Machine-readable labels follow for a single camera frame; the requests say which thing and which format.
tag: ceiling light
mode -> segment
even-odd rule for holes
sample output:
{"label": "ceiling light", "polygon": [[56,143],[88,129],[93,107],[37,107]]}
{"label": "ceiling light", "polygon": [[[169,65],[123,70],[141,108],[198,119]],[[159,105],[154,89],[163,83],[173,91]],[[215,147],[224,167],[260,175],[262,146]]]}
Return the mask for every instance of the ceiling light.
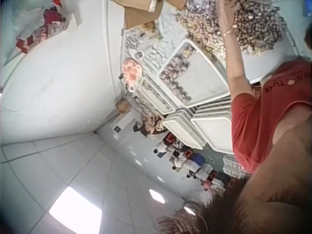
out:
{"label": "ceiling light", "polygon": [[67,187],[59,196],[49,213],[77,234],[99,233],[102,210],[71,187]]}
{"label": "ceiling light", "polygon": [[159,179],[161,182],[165,182],[162,178],[160,178],[159,176],[157,176],[157,179]]}
{"label": "ceiling light", "polygon": [[189,213],[191,215],[196,215],[195,212],[192,209],[190,209],[190,208],[188,208],[186,206],[184,207],[184,209],[187,211],[187,213]]}
{"label": "ceiling light", "polygon": [[142,166],[142,164],[138,160],[136,160],[136,163],[137,165]]}
{"label": "ceiling light", "polygon": [[162,197],[162,195],[152,189],[150,189],[150,194],[152,196],[152,198],[162,204],[165,204],[165,199]]}

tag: cardboard box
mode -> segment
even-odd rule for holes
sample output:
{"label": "cardboard box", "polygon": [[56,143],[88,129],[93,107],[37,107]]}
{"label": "cardboard box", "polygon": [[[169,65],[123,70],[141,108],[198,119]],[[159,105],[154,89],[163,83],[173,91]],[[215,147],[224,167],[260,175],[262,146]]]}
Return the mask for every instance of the cardboard box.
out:
{"label": "cardboard box", "polygon": [[115,104],[115,107],[118,109],[119,113],[124,114],[131,108],[131,104],[127,99],[122,98]]}
{"label": "cardboard box", "polygon": [[133,7],[125,7],[125,24],[126,29],[154,21],[159,18],[164,2],[156,3],[155,11],[148,12]]}
{"label": "cardboard box", "polygon": [[[164,0],[154,1],[155,10],[149,11],[152,0],[113,0],[125,8],[125,29],[154,21],[159,18]],[[187,0],[166,0],[178,10],[182,10]]]}
{"label": "cardboard box", "polygon": [[119,5],[154,12],[158,0],[113,0]]}
{"label": "cardboard box", "polygon": [[187,0],[166,0],[166,1],[181,11],[183,10]]}

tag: bracelet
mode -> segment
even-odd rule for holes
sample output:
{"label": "bracelet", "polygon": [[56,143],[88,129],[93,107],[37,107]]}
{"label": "bracelet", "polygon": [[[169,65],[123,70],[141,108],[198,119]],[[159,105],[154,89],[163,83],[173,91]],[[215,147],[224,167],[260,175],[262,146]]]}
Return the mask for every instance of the bracelet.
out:
{"label": "bracelet", "polygon": [[233,32],[232,29],[230,29],[229,31],[227,31],[226,33],[224,33],[224,34],[222,34],[222,35],[225,37],[226,35],[230,34],[231,32]]}

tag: woman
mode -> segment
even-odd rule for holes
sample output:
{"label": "woman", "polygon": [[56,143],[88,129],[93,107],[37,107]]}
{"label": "woman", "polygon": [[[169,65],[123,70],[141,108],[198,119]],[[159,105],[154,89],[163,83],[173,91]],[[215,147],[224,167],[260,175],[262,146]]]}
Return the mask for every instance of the woman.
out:
{"label": "woman", "polygon": [[145,137],[148,134],[158,135],[165,133],[167,128],[163,126],[163,117],[157,116],[151,112],[141,114],[142,124],[136,122],[133,126],[133,131],[140,131]]}
{"label": "woman", "polygon": [[164,219],[160,230],[168,234],[310,234],[312,65],[300,59],[282,64],[255,98],[233,28],[234,1],[217,3],[232,98],[233,151],[252,175],[217,195],[209,207],[198,205],[197,216]]}

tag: blue container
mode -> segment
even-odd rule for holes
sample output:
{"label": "blue container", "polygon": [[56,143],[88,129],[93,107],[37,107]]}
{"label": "blue container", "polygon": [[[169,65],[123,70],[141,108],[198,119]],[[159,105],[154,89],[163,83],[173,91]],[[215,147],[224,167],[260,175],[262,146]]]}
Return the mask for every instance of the blue container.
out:
{"label": "blue container", "polygon": [[190,160],[195,162],[198,166],[202,167],[205,163],[205,158],[198,153],[193,153],[190,157]]}
{"label": "blue container", "polygon": [[304,16],[312,16],[312,0],[304,0]]}

